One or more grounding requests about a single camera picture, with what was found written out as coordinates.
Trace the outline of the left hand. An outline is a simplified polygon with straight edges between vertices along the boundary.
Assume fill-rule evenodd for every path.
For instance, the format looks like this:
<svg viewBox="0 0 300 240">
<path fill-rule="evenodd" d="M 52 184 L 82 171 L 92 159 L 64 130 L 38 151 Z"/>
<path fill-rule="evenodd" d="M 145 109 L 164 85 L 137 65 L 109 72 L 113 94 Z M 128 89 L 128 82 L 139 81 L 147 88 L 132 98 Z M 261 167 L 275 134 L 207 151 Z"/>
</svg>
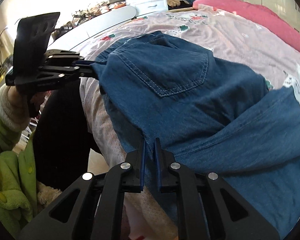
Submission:
<svg viewBox="0 0 300 240">
<path fill-rule="evenodd" d="M 15 86 L 9 87 L 7 92 L 7 100 L 12 106 L 12 110 L 16 115 L 25 118 L 30 117 L 27 96 L 21 95 Z"/>
</svg>

